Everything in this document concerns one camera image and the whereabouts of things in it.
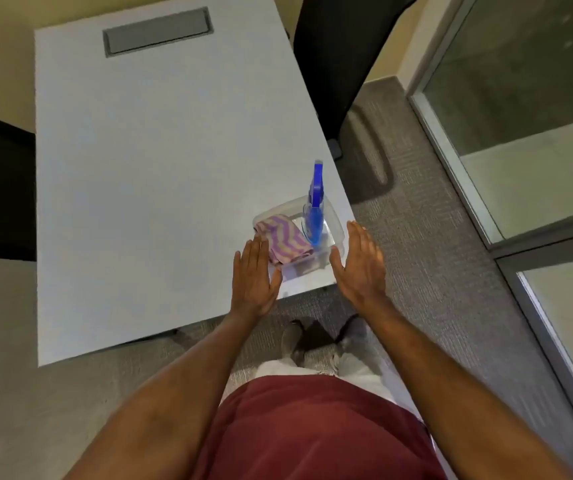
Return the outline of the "person's right hand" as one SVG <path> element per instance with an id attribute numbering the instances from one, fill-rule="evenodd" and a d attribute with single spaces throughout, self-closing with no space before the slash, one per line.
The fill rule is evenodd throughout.
<path id="1" fill-rule="evenodd" d="M 354 309 L 360 313 L 386 298 L 384 255 L 371 234 L 356 221 L 346 223 L 348 251 L 345 262 L 346 284 L 338 286 Z"/>

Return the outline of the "purple pink striped cloth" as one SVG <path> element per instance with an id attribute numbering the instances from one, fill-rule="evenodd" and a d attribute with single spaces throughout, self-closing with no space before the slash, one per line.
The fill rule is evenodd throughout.
<path id="1" fill-rule="evenodd" d="M 296 223 L 283 214 L 274 214 L 253 224 L 255 234 L 268 242 L 269 263 L 285 266 L 314 254 L 312 244 Z"/>

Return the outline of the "person's grey shoe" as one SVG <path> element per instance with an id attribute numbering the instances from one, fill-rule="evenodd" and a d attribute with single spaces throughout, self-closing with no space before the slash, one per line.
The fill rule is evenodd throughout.
<path id="1" fill-rule="evenodd" d="M 340 328 L 334 344 L 339 355 L 350 353 L 359 355 L 369 348 L 368 325 L 359 314 L 351 315 Z"/>
<path id="2" fill-rule="evenodd" d="M 298 319 L 292 320 L 284 328 L 281 337 L 281 360 L 283 362 L 298 367 L 303 364 L 306 352 L 300 346 L 300 341 L 305 331 L 303 323 Z"/>

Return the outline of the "person's grey left shoe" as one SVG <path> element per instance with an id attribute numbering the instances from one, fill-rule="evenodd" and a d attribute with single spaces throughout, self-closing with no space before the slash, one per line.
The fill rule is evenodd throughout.
<path id="1" fill-rule="evenodd" d="M 303 323 L 298 319 L 292 320 L 284 328 L 281 337 L 281 360 L 283 362 L 298 367 L 303 364 L 306 352 L 300 346 L 300 341 L 305 331 Z"/>

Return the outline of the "person's light grey trousers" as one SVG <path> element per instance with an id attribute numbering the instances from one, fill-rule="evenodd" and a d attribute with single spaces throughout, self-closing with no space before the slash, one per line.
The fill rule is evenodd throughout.
<path id="1" fill-rule="evenodd" d="M 291 358 L 271 360 L 258 367 L 254 378 L 308 375 L 333 376 L 391 403 L 401 405 L 398 384 L 395 382 L 397 375 L 385 367 L 378 356 L 371 355 L 369 349 L 365 354 L 359 350 L 356 353 L 349 351 L 334 355 L 333 365 L 321 369 L 297 365 Z"/>

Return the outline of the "glass partition with metal frame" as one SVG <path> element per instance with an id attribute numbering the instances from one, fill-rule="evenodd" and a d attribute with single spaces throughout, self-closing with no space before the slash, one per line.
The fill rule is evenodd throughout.
<path id="1" fill-rule="evenodd" d="M 573 407 L 573 0 L 423 0 L 410 103 Z"/>

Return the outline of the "person's right forearm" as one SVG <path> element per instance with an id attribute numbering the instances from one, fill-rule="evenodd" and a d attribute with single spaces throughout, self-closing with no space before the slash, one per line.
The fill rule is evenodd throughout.
<path id="1" fill-rule="evenodd" d="M 383 294 L 351 302 L 385 349 L 459 480 L 573 480 L 573 471 L 488 387 Z"/>

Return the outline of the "blue spray bottle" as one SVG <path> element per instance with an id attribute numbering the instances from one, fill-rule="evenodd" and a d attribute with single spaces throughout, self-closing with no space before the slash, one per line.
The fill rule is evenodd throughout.
<path id="1" fill-rule="evenodd" d="M 303 233 L 312 246 L 318 246 L 322 239 L 324 224 L 323 162 L 314 162 L 313 177 L 303 207 Z"/>

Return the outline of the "clear plastic container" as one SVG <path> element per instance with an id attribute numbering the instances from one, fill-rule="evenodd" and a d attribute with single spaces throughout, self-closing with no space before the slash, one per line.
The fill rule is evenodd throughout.
<path id="1" fill-rule="evenodd" d="M 303 232 L 303 207 L 307 196 L 301 196 L 294 200 L 280 204 L 266 212 L 257 215 L 252 220 L 253 224 L 274 214 L 283 214 L 291 218 Z M 297 280 L 307 274 L 316 274 L 320 271 L 330 271 L 329 255 L 332 246 L 337 246 L 340 254 L 344 252 L 345 232 L 331 202 L 324 199 L 324 224 L 322 239 L 318 246 L 313 246 L 314 254 L 305 259 L 289 265 L 280 266 L 284 282 Z"/>

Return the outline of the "person's left hand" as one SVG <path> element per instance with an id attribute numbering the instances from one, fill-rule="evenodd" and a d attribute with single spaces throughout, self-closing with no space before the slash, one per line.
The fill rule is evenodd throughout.
<path id="1" fill-rule="evenodd" d="M 261 237 L 257 270 L 248 273 L 248 241 L 241 251 L 241 259 L 241 282 L 232 281 L 231 309 L 228 315 L 257 321 L 266 316 L 277 300 L 277 296 L 270 295 L 269 286 L 274 267 L 279 266 L 269 263 L 268 242 Z"/>

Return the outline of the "person's maroon shirt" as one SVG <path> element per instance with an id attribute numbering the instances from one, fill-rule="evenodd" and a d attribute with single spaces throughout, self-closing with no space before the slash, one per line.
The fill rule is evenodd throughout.
<path id="1" fill-rule="evenodd" d="M 447 480 L 410 411 L 327 375 L 264 376 L 219 406 L 191 480 Z"/>

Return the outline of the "person's left forearm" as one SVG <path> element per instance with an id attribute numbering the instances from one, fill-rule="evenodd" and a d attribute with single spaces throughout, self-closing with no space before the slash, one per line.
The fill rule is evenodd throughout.
<path id="1" fill-rule="evenodd" d="M 111 414 L 63 480 L 186 480 L 263 314 L 237 308 Z"/>

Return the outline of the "person's grey right shoe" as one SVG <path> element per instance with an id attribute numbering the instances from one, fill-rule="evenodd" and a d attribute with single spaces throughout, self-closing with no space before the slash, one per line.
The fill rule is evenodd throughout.
<path id="1" fill-rule="evenodd" d="M 359 314 L 351 315 L 340 328 L 334 344 L 339 355 L 350 353 L 359 355 L 369 348 L 368 325 Z"/>

